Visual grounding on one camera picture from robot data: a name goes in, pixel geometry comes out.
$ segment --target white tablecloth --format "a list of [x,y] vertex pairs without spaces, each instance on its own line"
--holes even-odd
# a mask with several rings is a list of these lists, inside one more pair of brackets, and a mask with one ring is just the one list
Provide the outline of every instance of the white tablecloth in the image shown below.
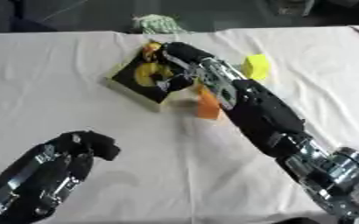
[[153,113],[101,84],[149,38],[184,41],[232,64],[266,54],[263,84],[307,119],[320,143],[359,150],[359,32],[351,27],[0,34],[0,171],[71,130],[114,137],[123,149],[114,162],[96,160],[45,222],[255,224],[322,214],[225,116]]

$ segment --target black robotic glove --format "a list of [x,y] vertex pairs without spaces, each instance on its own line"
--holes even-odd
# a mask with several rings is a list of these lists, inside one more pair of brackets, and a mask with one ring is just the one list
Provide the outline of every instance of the black robotic glove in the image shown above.
[[0,174],[0,224],[27,224],[54,214],[86,179],[94,157],[108,161],[119,153],[114,139],[75,131],[37,145]]

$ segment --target cable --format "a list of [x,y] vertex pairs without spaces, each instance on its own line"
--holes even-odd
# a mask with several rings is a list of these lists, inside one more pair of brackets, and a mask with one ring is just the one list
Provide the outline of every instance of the cable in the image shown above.
[[58,11],[55,11],[53,14],[50,14],[49,16],[47,17],[44,17],[40,20],[40,22],[45,22],[46,20],[50,19],[50,18],[53,18],[55,16],[58,16],[59,14],[63,13],[63,12],[66,12],[66,11],[70,11],[84,3],[86,3],[87,1],[89,0],[81,0],[80,2],[77,2],[77,3],[73,3],[71,4],[70,6],[68,6],[67,8],[63,9],[63,10],[58,10]]

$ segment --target yellow cube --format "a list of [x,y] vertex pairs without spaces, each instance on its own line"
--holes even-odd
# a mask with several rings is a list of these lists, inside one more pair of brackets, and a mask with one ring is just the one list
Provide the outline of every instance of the yellow cube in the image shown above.
[[267,77],[269,70],[270,63],[264,54],[250,55],[243,62],[243,73],[248,79],[263,80]]

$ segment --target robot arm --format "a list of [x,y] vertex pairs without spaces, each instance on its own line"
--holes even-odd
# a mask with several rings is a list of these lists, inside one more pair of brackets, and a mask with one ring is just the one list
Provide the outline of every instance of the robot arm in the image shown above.
[[231,122],[260,151],[275,158],[315,203],[341,220],[359,218],[359,152],[347,147],[332,154],[323,150],[287,104],[208,52],[174,42],[164,44],[158,55],[162,63],[183,68],[168,81],[169,90],[200,79]]
[[37,145],[0,174],[0,224],[29,224],[52,214],[84,181],[94,157],[113,160],[114,140],[75,131]]

